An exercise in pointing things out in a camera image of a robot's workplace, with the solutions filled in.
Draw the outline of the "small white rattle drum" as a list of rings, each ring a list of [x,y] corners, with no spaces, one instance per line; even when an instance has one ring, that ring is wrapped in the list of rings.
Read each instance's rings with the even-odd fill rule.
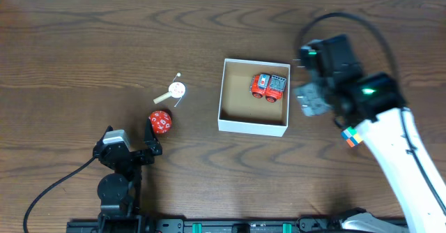
[[[177,79],[181,77],[181,73],[176,73],[175,78],[172,80],[172,83],[169,85],[168,92],[162,94],[161,96],[158,96],[153,100],[155,104],[161,103],[162,101],[168,99],[168,98],[175,98],[177,99],[177,102],[175,104],[175,107],[179,104],[179,102],[182,100],[183,96],[186,93],[186,86],[182,82],[178,82]]]

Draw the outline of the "red toy truck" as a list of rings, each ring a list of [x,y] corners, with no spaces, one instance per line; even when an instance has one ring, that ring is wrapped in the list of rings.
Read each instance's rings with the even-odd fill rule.
[[[261,73],[253,77],[249,91],[255,98],[265,98],[269,103],[275,103],[282,99],[286,83],[285,77]]]

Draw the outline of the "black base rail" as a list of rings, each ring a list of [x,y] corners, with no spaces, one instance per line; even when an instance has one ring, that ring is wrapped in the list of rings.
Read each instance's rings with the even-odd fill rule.
[[[304,233],[304,232],[346,232],[339,223],[332,224],[328,219],[301,218],[296,221],[230,221],[230,220],[181,220],[162,219],[158,221],[140,220],[133,223],[99,223],[97,221],[74,220],[68,222],[67,233],[101,232],[141,232],[141,233]]]

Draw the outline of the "red polyhedral die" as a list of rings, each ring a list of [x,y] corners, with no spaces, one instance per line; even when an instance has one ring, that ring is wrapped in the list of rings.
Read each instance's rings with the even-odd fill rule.
[[[163,134],[170,131],[172,120],[165,111],[154,111],[149,116],[154,133]]]

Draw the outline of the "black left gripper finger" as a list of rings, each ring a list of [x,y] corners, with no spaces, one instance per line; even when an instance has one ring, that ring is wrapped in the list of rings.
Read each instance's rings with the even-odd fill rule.
[[[145,133],[144,133],[144,143],[151,150],[152,153],[162,153],[162,146],[156,137],[153,130],[151,120],[147,118]]]
[[[108,132],[110,132],[110,131],[113,131],[113,128],[112,128],[111,126],[108,126],[107,129],[105,130],[104,135],[103,135],[102,137],[105,137],[105,135],[106,135]]]

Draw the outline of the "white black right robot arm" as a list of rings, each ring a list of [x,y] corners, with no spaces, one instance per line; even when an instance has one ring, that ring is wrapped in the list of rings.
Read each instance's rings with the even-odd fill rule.
[[[345,35],[299,50],[311,82],[295,88],[302,112],[333,112],[350,145],[364,143],[396,195],[409,232],[445,231],[445,182],[424,147],[397,81],[366,75]]]

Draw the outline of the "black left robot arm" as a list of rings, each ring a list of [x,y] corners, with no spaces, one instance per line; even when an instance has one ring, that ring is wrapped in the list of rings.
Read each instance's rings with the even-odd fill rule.
[[[151,120],[144,132],[146,149],[131,151],[130,139],[124,130],[108,126],[93,148],[93,157],[113,170],[101,179],[97,194],[100,198],[97,233],[141,233],[150,228],[146,217],[139,214],[142,170],[162,154],[162,146],[154,133]]]

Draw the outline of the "colourful puzzle cube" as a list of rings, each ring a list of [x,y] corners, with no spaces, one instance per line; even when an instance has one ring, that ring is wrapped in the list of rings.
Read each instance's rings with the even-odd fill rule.
[[[351,126],[343,130],[341,136],[346,140],[350,147],[355,147],[363,141],[359,133]]]

